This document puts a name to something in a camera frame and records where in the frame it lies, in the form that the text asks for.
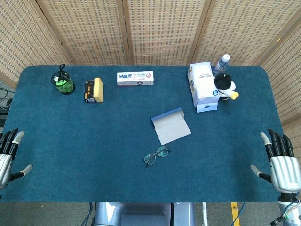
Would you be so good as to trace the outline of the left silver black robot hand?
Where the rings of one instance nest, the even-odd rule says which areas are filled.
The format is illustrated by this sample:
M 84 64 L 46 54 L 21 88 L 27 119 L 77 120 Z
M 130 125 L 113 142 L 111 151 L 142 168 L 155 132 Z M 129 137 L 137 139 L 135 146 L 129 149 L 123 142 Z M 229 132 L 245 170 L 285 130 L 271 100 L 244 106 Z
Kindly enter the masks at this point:
M 12 165 L 18 150 L 18 146 L 24 136 L 23 131 L 18 131 L 18 128 L 12 131 L 7 131 L 5 134 L 0 133 L 0 189 L 7 187 L 10 181 L 27 175 L 33 168 L 30 164 L 23 170 L 12 174 Z

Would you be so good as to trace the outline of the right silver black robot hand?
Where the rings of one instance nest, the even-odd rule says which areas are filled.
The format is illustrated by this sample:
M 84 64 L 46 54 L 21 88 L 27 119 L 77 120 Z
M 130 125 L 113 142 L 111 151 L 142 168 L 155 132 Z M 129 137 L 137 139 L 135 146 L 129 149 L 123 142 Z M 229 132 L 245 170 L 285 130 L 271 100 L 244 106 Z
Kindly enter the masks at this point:
M 270 174 L 250 165 L 253 173 L 273 185 L 280 193 L 298 193 L 301 191 L 301 169 L 298 159 L 294 156 L 293 145 L 289 137 L 268 129 L 270 137 L 261 133 L 267 153 Z

